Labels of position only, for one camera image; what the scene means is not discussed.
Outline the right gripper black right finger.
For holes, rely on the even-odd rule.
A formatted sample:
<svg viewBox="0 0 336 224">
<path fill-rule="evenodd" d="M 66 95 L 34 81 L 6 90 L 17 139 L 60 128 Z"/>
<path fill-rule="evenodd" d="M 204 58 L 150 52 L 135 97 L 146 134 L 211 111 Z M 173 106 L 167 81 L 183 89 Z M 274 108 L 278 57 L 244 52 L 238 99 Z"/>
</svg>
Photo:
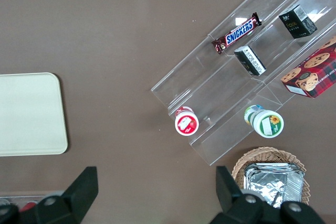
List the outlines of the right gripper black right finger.
<svg viewBox="0 0 336 224">
<path fill-rule="evenodd" d="M 216 167 L 216 193 L 222 212 L 212 223 L 259 223 L 262 215 L 262 200 L 244 194 L 225 166 Z"/>
</svg>

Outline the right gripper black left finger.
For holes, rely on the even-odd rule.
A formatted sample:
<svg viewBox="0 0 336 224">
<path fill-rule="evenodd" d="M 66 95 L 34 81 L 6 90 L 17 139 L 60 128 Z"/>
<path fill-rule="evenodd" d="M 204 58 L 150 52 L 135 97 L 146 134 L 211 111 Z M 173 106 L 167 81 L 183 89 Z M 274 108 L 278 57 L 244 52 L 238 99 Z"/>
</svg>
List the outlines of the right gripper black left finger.
<svg viewBox="0 0 336 224">
<path fill-rule="evenodd" d="M 35 207 L 37 223 L 81 223 L 97 195 L 97 168 L 86 167 L 61 195 L 40 201 Z"/>
</svg>

